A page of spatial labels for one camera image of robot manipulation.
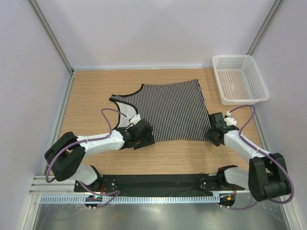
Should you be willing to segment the black white striped tank top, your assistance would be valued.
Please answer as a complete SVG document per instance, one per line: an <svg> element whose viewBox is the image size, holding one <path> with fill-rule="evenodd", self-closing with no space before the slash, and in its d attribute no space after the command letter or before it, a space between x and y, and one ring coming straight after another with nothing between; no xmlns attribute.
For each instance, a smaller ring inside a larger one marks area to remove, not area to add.
<svg viewBox="0 0 307 230"><path fill-rule="evenodd" d="M118 110L139 114L153 128L155 142L206 141L211 128L205 98L197 79L171 84L142 84L134 93L111 95Z"/></svg>

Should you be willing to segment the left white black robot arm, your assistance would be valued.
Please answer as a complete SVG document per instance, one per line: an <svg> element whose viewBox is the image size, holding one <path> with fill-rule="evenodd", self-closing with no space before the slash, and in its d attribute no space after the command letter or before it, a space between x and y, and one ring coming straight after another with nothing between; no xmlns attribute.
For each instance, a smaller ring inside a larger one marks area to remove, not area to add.
<svg viewBox="0 0 307 230"><path fill-rule="evenodd" d="M102 175L94 166L82 164L84 158L111 150L136 150L154 143L153 128L143 119L108 134L76 136L67 132L44 155L48 164L46 182L73 179L78 184L76 191L96 192L102 187Z"/></svg>

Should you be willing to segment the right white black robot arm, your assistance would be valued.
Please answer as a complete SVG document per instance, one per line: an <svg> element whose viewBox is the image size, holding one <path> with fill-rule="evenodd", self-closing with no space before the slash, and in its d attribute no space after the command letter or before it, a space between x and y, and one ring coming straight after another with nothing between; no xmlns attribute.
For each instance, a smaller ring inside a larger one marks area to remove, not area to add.
<svg viewBox="0 0 307 230"><path fill-rule="evenodd" d="M289 196L285 202L290 202L295 190L282 154L270 153L260 148L246 138L228 119L222 113L210 114L211 127L205 136L217 147L225 145L234 150L248 163L248 170L235 165L219 168L216 177L217 186L223 190L232 185L245 188L258 202L264 200L276 202L281 196Z"/></svg>

